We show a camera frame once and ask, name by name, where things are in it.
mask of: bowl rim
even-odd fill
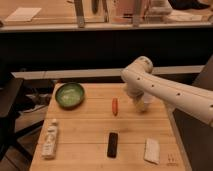
[[[61,89],[63,89],[64,87],[68,86],[68,85],[77,85],[78,87],[80,87],[80,89],[81,89],[82,92],[83,92],[83,94],[82,94],[81,97],[80,97],[80,100],[79,100],[76,104],[70,105],[70,106],[63,105],[63,104],[60,103],[60,101],[59,101],[59,91],[60,91]],[[65,109],[71,109],[71,108],[74,108],[74,107],[78,106],[78,105],[81,104],[81,102],[84,100],[84,97],[85,97],[85,90],[84,90],[84,87],[83,87],[81,84],[77,83],[77,82],[68,82],[68,83],[65,83],[65,84],[61,85],[61,86],[56,90],[56,93],[55,93],[55,100],[56,100],[56,102],[59,104],[60,107],[65,108]]]

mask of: black remote control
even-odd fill
[[[107,156],[115,158],[117,154],[117,144],[118,144],[118,134],[110,133],[109,134],[109,142],[108,142],[108,150]]]

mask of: white object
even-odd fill
[[[164,16],[172,12],[172,7],[167,0],[151,0],[147,15]]]
[[[133,102],[140,112],[147,111],[149,105],[153,102],[154,96],[144,92],[139,98],[134,98]]]
[[[45,159],[55,158],[57,136],[58,122],[56,119],[53,119],[51,125],[47,129],[45,142],[42,148],[42,157],[44,157]]]
[[[122,71],[121,77],[129,87],[127,90],[134,90],[134,93],[128,93],[131,98],[148,92],[213,126],[213,91],[151,75],[152,68],[152,61],[142,56]]]
[[[148,138],[145,144],[144,160],[159,164],[160,145],[157,140]]]
[[[5,21],[31,21],[41,8],[17,8]]]
[[[182,12],[173,10],[171,14],[166,16],[166,19],[171,21],[202,21],[203,16],[197,14],[191,14],[189,12]]]

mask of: wooden table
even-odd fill
[[[61,109],[55,101],[57,84],[31,165],[31,171],[182,171],[185,166],[163,102],[155,99],[146,113],[140,113],[123,91],[124,84],[82,84],[84,102],[73,110]],[[118,98],[119,112],[111,111],[112,98]],[[44,160],[41,149],[47,127],[53,118],[59,122],[56,158]],[[107,157],[110,132],[119,135],[117,157]],[[143,160],[146,138],[160,143],[160,164]],[[175,164],[170,165],[168,156]]]

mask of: floor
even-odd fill
[[[28,125],[31,125],[35,122],[42,120],[45,116],[47,106],[36,106],[36,111],[26,111],[23,113],[20,118],[17,119],[16,130],[24,128]],[[40,134],[40,128],[31,132],[30,134],[20,138],[19,142],[31,153],[33,154],[37,140]],[[30,162],[22,156],[14,148],[10,148],[6,156],[11,160],[15,165],[13,165],[6,157],[0,162],[1,171],[28,171],[30,168]]]

